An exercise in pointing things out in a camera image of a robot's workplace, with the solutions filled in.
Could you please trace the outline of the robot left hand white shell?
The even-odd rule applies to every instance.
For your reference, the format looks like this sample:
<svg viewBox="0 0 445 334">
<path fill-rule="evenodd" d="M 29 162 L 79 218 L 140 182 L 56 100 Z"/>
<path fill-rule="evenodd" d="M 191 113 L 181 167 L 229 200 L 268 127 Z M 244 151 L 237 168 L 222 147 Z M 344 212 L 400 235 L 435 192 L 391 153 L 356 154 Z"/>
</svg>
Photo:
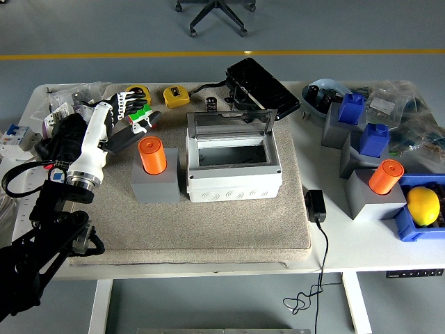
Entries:
<svg viewBox="0 0 445 334">
<path fill-rule="evenodd" d="M 161 112 L 143 113 L 144 93 L 124 91 L 92 105 L 93 112 L 79 158 L 67 170 L 69 184 L 99 186 L 108 153 L 117 154 L 142 139 L 161 118 Z"/>
</svg>

